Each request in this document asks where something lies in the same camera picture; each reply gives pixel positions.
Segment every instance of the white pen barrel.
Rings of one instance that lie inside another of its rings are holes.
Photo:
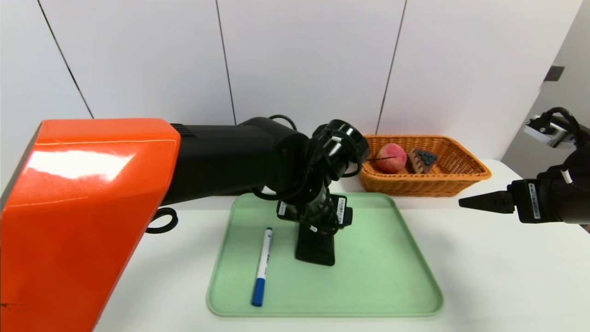
[[[270,251],[270,243],[273,240],[273,230],[267,228],[264,232],[264,240],[262,244],[262,252],[260,253],[260,263],[258,264],[258,274],[256,278],[266,279],[266,269],[268,266],[268,253]]]

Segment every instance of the white label sticker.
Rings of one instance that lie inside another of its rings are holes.
[[[338,199],[338,208],[336,209],[336,215],[338,216],[338,223],[342,224],[344,222],[344,208],[346,207],[346,198],[339,198]]]
[[[287,204],[285,204],[285,202],[281,201],[281,206],[278,207],[278,215],[284,216],[285,210],[287,210]]]
[[[537,189],[535,185],[529,183],[530,204],[533,207],[533,216],[535,219],[541,219],[541,209],[539,208],[539,200],[537,199]]]

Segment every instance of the white table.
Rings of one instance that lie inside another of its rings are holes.
[[[444,294],[427,318],[221,318],[205,295],[235,197],[177,204],[180,222],[144,235],[95,331],[590,331],[590,235],[577,225],[521,224],[516,214],[461,209],[457,199],[504,190],[493,173],[453,198],[394,197]],[[358,179],[333,192],[362,191]]]

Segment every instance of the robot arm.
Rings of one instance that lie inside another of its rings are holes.
[[[576,150],[535,179],[513,181],[506,191],[462,198],[459,205],[497,213],[513,213],[516,206],[523,223],[590,223],[590,130],[566,109],[553,108],[529,120],[524,131],[552,148]]]
[[[301,225],[297,257],[333,264],[352,209],[341,223],[327,188],[368,155],[340,120],[311,138],[267,118],[44,121],[1,198],[1,330],[91,330],[158,208],[216,194],[280,201]]]

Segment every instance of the blue pen cap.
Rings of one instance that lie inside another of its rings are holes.
[[[255,307],[262,307],[262,299],[264,298],[264,283],[264,279],[256,279],[254,293],[252,294],[252,305]]]

